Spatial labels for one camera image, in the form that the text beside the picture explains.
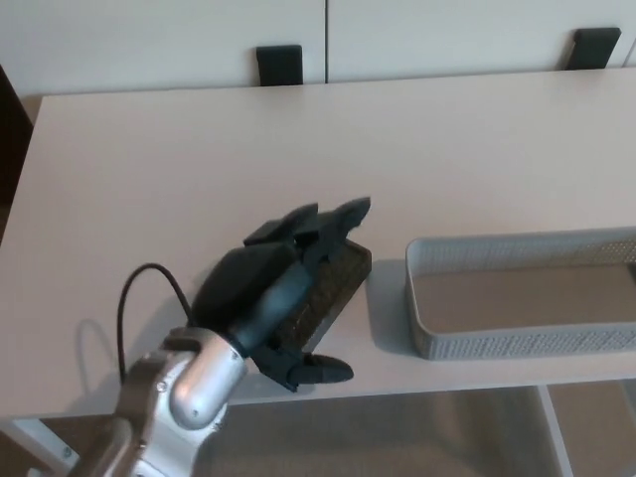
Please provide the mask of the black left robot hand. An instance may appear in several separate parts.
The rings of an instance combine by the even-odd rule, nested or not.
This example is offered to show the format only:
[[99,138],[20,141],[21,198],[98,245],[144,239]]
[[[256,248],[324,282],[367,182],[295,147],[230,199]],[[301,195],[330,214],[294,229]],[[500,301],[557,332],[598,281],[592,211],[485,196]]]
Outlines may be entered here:
[[308,204],[265,222],[214,266],[190,324],[291,392],[350,380],[350,365],[314,350],[371,272],[371,252],[348,238],[370,207],[368,197],[326,212]]

